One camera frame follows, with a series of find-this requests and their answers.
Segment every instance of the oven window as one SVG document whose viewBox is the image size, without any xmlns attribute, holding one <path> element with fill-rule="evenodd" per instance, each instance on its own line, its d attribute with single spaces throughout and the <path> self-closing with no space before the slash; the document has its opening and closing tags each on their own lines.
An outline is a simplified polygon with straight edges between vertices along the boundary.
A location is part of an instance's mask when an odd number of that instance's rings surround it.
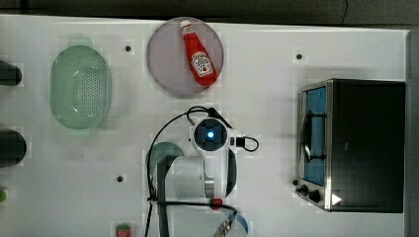
<svg viewBox="0 0 419 237">
<path fill-rule="evenodd" d="M 326 87 L 307 91 L 305 104 L 305 115 L 310 111 L 314 114 L 325 114 Z M 324 155 L 324 120 L 325 118 L 322 117 L 312 118 L 311 157 L 321 157 Z M 314 158 L 309 162 L 304 159 L 304 179 L 316 185 L 324 186 L 324 159 Z"/>
</svg>

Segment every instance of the oven knob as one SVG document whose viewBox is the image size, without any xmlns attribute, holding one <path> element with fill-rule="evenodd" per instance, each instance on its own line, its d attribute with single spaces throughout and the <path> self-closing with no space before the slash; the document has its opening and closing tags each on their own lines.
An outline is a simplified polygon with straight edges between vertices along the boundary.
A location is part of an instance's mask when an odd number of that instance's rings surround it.
<svg viewBox="0 0 419 237">
<path fill-rule="evenodd" d="M 308 187 L 306 185 L 302 185 L 299 187 L 299 189 L 296 189 L 296 192 L 300 193 L 303 197 L 306 197 L 308 193 Z"/>
<path fill-rule="evenodd" d="M 308 194 L 308 198 L 310 198 L 312 201 L 314 202 L 320 201 L 320 193 L 317 190 L 310 191 L 307 194 Z"/>
</svg>

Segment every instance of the white tabletop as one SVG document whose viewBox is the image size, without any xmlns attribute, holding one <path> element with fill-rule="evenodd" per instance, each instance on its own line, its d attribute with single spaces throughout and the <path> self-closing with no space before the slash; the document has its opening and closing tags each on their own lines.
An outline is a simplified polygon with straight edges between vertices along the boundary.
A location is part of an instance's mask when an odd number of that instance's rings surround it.
<svg viewBox="0 0 419 237">
<path fill-rule="evenodd" d="M 24 73 L 18 87 L 0 87 L 0 126 L 30 144 L 23 164 L 0 169 L 9 195 L 0 205 L 0 236 L 114 236 L 121 221 L 142 236 L 145 152 L 158 129 L 192 105 L 216 107 L 261 142 L 258 152 L 237 157 L 237 186 L 226 200 L 249 221 L 249 236 L 403 235 L 402 213 L 323 212 L 297 197 L 291 182 L 298 89 L 332 77 L 403 81 L 406 31 L 210 24 L 224 46 L 224 67 L 210 89 L 186 100 L 164 92 L 146 66 L 148 40 L 162 23 L 0 16 L 0 60 Z M 113 103 L 99 125 L 77 132 L 50 111 L 49 74 L 70 40 L 81 38 L 93 40 L 110 64 Z M 176 122 L 160 140 L 187 144 L 187 125 Z M 117 175 L 126 180 L 116 182 Z M 215 212 L 175 212 L 177 236 L 211 236 L 218 222 L 209 216 L 222 220 Z M 157 236 L 156 214 L 151 227 Z"/>
</svg>

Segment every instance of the ketchup bottle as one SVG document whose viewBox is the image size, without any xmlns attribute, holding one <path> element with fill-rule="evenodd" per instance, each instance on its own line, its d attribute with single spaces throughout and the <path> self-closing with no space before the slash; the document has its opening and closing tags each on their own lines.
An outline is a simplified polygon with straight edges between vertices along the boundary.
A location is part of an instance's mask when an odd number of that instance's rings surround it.
<svg viewBox="0 0 419 237">
<path fill-rule="evenodd" d="M 180 26 L 192 74 L 198 84 L 208 87 L 215 82 L 217 76 L 212 60 L 192 28 L 191 22 L 183 21 Z"/>
</svg>

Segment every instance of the green basket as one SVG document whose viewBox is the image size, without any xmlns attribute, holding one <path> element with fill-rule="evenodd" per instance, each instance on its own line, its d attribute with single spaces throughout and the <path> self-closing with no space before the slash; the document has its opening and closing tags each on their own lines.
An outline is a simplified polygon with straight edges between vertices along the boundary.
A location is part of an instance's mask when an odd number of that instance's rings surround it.
<svg viewBox="0 0 419 237">
<path fill-rule="evenodd" d="M 51 68 L 50 106 L 55 118 L 72 129 L 99 123 L 111 105 L 112 79 L 108 63 L 89 46 L 72 46 Z"/>
</svg>

